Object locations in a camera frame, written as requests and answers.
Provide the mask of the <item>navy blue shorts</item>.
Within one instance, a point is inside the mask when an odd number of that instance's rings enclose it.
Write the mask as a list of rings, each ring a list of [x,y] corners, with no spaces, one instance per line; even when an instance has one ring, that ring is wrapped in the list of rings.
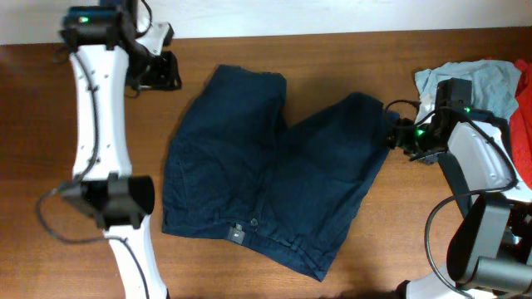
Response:
[[[286,91],[277,73],[215,70],[170,142],[162,230],[322,281],[387,158],[389,114],[355,92],[287,126]]]

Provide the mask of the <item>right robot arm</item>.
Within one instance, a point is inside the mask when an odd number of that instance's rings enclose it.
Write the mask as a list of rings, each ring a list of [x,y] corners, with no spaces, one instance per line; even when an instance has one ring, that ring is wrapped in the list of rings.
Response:
[[[451,78],[436,88],[433,107],[413,102],[419,119],[388,120],[386,145],[412,161],[438,164],[452,195],[438,203],[424,228],[431,274],[404,281],[398,298],[529,298],[531,190],[513,164],[506,120],[472,104],[472,83]],[[463,220],[446,263],[431,255],[436,214],[456,203]]]

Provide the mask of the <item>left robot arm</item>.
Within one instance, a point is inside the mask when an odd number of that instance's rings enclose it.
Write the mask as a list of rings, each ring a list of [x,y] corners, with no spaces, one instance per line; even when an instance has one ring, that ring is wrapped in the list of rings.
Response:
[[[174,30],[144,16],[140,1],[100,1],[70,7],[60,36],[76,82],[77,145],[72,179],[55,189],[95,222],[98,241],[111,246],[126,297],[167,298],[150,236],[155,187],[134,176],[126,144],[125,90],[182,87],[175,55],[166,50]]]

